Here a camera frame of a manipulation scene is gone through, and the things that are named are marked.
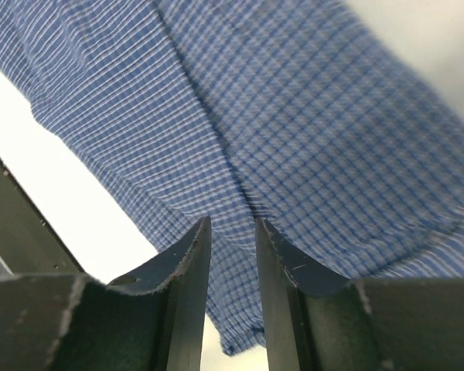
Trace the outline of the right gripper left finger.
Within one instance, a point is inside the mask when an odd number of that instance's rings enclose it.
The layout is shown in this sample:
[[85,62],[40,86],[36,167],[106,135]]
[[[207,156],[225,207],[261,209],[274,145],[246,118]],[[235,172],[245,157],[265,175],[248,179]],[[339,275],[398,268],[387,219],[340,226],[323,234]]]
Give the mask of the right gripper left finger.
[[0,370],[198,370],[210,252],[203,217],[110,284],[0,275]]

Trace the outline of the blue checkered long sleeve shirt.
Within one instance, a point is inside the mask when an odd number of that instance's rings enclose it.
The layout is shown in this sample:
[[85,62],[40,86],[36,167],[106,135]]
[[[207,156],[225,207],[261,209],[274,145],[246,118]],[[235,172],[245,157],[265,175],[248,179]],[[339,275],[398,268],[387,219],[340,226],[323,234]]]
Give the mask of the blue checkered long sleeve shirt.
[[212,223],[224,353],[255,219],[346,277],[464,277],[464,123],[340,1],[0,1],[0,70],[165,250]]

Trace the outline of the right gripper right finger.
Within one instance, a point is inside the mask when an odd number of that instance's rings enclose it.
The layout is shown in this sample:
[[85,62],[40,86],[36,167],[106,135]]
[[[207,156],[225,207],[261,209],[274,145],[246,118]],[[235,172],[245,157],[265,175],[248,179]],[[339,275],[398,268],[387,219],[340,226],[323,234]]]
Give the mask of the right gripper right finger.
[[272,370],[464,370],[464,278],[350,280],[256,221]]

